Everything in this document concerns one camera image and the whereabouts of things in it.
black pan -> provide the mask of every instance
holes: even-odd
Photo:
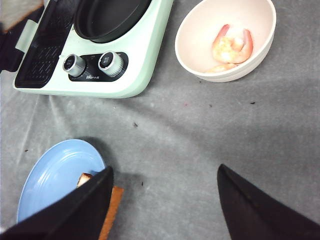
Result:
[[[108,43],[127,33],[152,0],[81,0],[74,16],[76,33],[96,43]]]

